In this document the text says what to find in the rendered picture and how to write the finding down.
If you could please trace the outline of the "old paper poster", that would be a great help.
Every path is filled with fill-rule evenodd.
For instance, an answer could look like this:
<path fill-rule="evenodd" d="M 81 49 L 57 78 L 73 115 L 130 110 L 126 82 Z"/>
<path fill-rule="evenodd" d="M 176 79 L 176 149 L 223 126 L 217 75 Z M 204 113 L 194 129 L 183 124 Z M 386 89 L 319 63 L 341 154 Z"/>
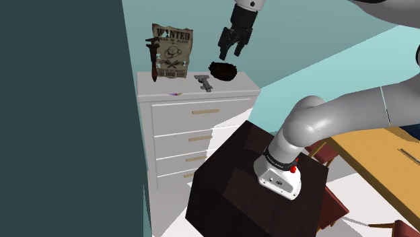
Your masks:
<path fill-rule="evenodd" d="M 193 47 L 193 30 L 152 24 L 154 37 L 159 38 L 157 48 L 157 76 L 186 78 Z"/>

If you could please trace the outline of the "yellow wooden table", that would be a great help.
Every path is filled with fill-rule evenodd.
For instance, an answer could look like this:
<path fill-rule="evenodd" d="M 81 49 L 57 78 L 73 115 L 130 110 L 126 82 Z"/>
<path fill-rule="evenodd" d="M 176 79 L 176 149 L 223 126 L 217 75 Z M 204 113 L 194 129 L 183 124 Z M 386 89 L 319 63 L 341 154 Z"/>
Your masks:
<path fill-rule="evenodd" d="M 420 140 L 399 127 L 328 137 L 329 144 L 359 175 L 420 230 Z"/>

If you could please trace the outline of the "dark brown woven bowl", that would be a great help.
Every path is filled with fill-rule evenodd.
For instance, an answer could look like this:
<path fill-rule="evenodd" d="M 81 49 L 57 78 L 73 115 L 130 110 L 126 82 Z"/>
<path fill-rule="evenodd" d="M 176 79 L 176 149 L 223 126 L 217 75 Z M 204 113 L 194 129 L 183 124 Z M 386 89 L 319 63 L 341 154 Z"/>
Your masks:
<path fill-rule="evenodd" d="M 212 62 L 209 70 L 214 78 L 221 81 L 231 81 L 238 73 L 236 66 L 230 63 Z"/>

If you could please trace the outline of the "white chest of drawers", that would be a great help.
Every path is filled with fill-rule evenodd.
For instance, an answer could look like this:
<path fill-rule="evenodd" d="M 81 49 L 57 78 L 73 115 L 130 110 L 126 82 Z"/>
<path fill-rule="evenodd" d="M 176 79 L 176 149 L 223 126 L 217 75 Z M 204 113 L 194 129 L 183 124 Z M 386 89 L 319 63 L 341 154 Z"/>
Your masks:
<path fill-rule="evenodd" d="M 211 92 L 195 75 L 208 75 Z M 182 93 L 170 96 L 169 93 Z M 220 147 L 252 112 L 260 88 L 244 73 L 231 81 L 208 71 L 186 78 L 137 73 L 137 101 L 147 158 L 149 191 L 192 181 L 195 170 Z"/>

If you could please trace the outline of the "red wooden chair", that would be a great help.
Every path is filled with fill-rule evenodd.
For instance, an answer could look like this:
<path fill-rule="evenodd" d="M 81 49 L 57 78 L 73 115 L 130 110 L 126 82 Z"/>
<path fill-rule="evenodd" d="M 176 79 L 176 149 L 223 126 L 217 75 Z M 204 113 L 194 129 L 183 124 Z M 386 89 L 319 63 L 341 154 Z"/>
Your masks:
<path fill-rule="evenodd" d="M 347 215 L 349 210 L 336 197 L 336 195 L 325 186 L 320 217 L 318 218 L 317 232 L 327 227 L 333 227 L 335 223 Z"/>
<path fill-rule="evenodd" d="M 329 144 L 325 141 L 317 141 L 316 143 L 305 147 L 311 158 L 314 158 L 326 167 L 329 167 L 332 161 L 339 155 Z"/>
<path fill-rule="evenodd" d="M 369 224 L 368 226 L 371 228 L 390 228 L 392 237 L 420 237 L 420 232 L 399 219 L 389 224 Z"/>

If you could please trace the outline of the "dark brown robot stand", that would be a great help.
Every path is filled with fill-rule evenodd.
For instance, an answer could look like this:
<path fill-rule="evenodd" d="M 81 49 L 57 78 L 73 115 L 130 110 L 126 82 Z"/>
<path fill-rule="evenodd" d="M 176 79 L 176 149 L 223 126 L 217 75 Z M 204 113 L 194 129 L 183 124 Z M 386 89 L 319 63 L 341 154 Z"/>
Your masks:
<path fill-rule="evenodd" d="M 274 193 L 253 167 L 272 139 L 246 121 L 195 171 L 186 219 L 203 237 L 316 237 L 328 168 L 300 154 L 299 195 Z"/>

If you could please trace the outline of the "rusty brown wrench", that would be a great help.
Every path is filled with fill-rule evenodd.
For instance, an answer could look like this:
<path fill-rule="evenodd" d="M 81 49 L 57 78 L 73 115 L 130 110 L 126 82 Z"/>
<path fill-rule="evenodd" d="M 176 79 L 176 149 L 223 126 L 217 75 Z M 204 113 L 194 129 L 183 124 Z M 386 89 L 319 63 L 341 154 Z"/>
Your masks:
<path fill-rule="evenodd" d="M 151 77 L 154 82 L 157 81 L 158 73 L 157 73 L 157 67 L 156 67 L 156 61 L 157 61 L 157 51 L 160 47 L 160 37 L 153 37 L 145 40 L 148 42 L 146 44 L 146 47 L 149 49 L 150 53 L 150 59 L 151 59 Z"/>

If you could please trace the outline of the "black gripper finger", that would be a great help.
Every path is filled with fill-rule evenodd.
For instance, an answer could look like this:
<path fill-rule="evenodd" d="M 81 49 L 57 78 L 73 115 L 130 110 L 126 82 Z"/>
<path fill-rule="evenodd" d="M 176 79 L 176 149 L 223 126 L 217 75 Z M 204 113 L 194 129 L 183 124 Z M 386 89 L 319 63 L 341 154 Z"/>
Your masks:
<path fill-rule="evenodd" d="M 234 43 L 236 44 L 234 55 L 239 57 L 242 49 L 249 43 L 251 33 L 245 32 L 240 33 L 234 38 Z"/>
<path fill-rule="evenodd" d="M 234 31 L 232 29 L 229 29 L 227 27 L 225 27 L 221 33 L 221 36 L 219 38 L 219 42 L 218 42 L 218 47 L 220 48 L 220 54 L 219 54 L 219 58 L 224 61 L 226 58 L 226 55 L 230 49 L 230 47 L 233 45 L 234 43 L 234 38 L 235 34 Z"/>

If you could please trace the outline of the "grey metal tool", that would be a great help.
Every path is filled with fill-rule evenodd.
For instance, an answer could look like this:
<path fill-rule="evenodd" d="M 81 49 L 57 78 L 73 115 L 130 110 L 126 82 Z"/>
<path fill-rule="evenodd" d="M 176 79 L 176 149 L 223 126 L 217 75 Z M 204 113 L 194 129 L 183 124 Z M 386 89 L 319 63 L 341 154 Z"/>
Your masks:
<path fill-rule="evenodd" d="M 195 75 L 194 78 L 202 84 L 201 89 L 205 90 L 206 92 L 211 92 L 211 90 L 213 89 L 213 87 L 209 84 L 208 79 L 209 76 L 208 75 Z"/>

